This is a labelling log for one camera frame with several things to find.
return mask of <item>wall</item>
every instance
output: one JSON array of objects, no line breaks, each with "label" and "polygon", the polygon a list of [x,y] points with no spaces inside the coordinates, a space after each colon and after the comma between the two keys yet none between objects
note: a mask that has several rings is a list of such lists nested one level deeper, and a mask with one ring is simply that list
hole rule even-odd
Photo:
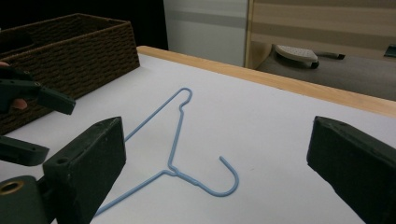
[{"label": "wall", "polygon": [[244,65],[248,0],[164,0],[169,49]]}]

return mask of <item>blue hanger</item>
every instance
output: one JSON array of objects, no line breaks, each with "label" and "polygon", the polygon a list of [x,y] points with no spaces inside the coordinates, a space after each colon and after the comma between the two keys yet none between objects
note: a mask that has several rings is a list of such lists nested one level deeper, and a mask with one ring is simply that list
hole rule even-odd
[{"label": "blue hanger", "polygon": [[135,192],[137,192],[138,190],[142,189],[143,187],[147,186],[149,183],[153,182],[154,180],[156,180],[157,178],[159,178],[162,175],[170,175],[170,176],[177,176],[191,184],[193,184],[194,186],[197,186],[201,189],[203,189],[204,191],[206,191],[207,193],[216,196],[216,197],[225,197],[228,196],[230,194],[232,194],[234,191],[236,191],[236,189],[238,188],[238,184],[239,184],[239,177],[238,177],[238,173],[235,171],[235,169],[230,165],[230,163],[228,163],[223,157],[219,157],[220,161],[231,171],[231,173],[233,174],[233,177],[235,179],[234,183],[233,183],[233,187],[230,188],[229,190],[225,191],[225,192],[216,192],[210,188],[208,188],[207,186],[205,186],[203,183],[201,183],[200,181],[192,178],[189,175],[183,174],[182,172],[180,172],[173,164],[173,158],[175,157],[175,152],[176,152],[176,147],[177,147],[177,141],[178,138],[180,136],[180,130],[181,130],[181,125],[183,123],[183,118],[184,118],[184,111],[183,111],[183,106],[186,105],[191,97],[192,97],[192,91],[188,88],[182,88],[179,91],[177,91],[171,98],[169,98],[163,105],[161,105],[156,111],[154,111],[153,114],[151,114],[147,119],[145,119],[139,126],[137,126],[137,128],[135,128],[131,133],[129,133],[126,137],[125,137],[125,142],[128,141],[135,133],[137,133],[137,131],[139,131],[146,123],[148,123],[152,118],[154,118],[155,115],[157,115],[167,104],[169,104],[169,102],[171,102],[179,93],[181,93],[182,91],[188,91],[189,92],[189,97],[186,101],[184,101],[179,107],[178,110],[180,111],[180,117],[178,120],[178,125],[177,125],[177,131],[176,131],[176,135],[175,135],[175,139],[172,145],[172,150],[171,153],[169,155],[169,159],[168,159],[168,167],[171,171],[169,170],[162,170],[160,171],[158,174],[152,176],[151,178],[149,178],[148,180],[144,181],[143,183],[139,184],[138,186],[134,187],[133,189],[128,190],[127,192],[125,192],[124,194],[122,194],[120,197],[118,197],[117,199],[113,200],[112,202],[100,207],[98,209],[98,211],[96,212],[95,216],[98,216],[100,214],[102,214],[103,212],[105,212],[107,209],[111,208],[112,206],[116,205],[117,203],[121,202],[122,200],[126,199],[127,197],[131,196],[132,194],[134,194]]}]

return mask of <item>white table surface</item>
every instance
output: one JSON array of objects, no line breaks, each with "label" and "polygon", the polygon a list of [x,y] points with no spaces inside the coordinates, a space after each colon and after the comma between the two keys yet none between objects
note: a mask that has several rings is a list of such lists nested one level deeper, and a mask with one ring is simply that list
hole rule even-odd
[{"label": "white table surface", "polygon": [[[102,119],[122,116],[125,135],[180,88],[192,89],[174,165],[217,191],[213,197],[164,175],[92,223],[363,223],[306,162],[315,116],[339,119],[396,147],[396,119],[139,55],[141,66],[77,100],[72,116],[51,113],[7,136],[50,148],[48,158]],[[126,144],[127,163],[105,203],[163,169],[181,93]],[[0,162],[0,180],[42,176],[41,166]]]}]

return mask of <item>woven basket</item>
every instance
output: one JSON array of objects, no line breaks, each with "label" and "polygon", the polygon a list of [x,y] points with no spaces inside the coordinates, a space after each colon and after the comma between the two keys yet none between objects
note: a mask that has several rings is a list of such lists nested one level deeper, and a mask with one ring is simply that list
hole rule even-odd
[{"label": "woven basket", "polygon": [[[75,99],[139,66],[131,23],[84,14],[1,31],[0,61]],[[51,112],[28,105],[0,115],[0,134]]]}]

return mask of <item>wooden table edge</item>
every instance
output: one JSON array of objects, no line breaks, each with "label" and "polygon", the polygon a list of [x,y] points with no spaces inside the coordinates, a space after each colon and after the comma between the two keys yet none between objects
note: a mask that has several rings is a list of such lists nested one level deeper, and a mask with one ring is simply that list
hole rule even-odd
[{"label": "wooden table edge", "polygon": [[396,102],[394,101],[363,95],[352,91],[338,90],[336,88],[321,86],[288,77],[280,77],[236,65],[218,63],[169,50],[139,46],[137,47],[137,52],[166,61],[182,63],[226,76],[238,77],[244,80],[260,83],[262,85],[278,88],[284,91],[291,91],[339,105],[346,105],[360,110],[396,118]]}]

